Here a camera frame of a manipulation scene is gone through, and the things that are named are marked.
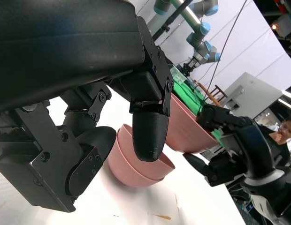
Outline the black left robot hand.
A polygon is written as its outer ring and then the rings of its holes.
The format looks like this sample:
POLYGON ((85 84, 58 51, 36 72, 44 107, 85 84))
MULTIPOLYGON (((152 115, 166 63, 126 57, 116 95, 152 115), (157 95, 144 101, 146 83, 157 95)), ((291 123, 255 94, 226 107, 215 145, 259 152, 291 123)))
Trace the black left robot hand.
POLYGON ((111 91, 130 102, 138 159, 156 161, 173 78, 127 0, 0 0, 0 172, 34 206, 73 212, 116 140, 111 91))

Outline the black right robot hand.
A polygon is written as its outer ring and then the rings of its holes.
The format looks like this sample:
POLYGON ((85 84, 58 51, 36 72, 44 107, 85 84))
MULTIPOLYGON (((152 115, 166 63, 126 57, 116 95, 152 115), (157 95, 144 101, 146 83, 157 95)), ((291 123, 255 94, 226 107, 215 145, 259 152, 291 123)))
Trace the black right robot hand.
POLYGON ((251 118, 234 116, 219 106, 205 105, 197 122, 208 131, 218 128, 222 131, 225 151, 212 157, 208 164, 193 154, 183 154, 210 186, 227 183, 241 174, 249 179, 249 185, 260 185, 275 171, 270 148, 251 118))

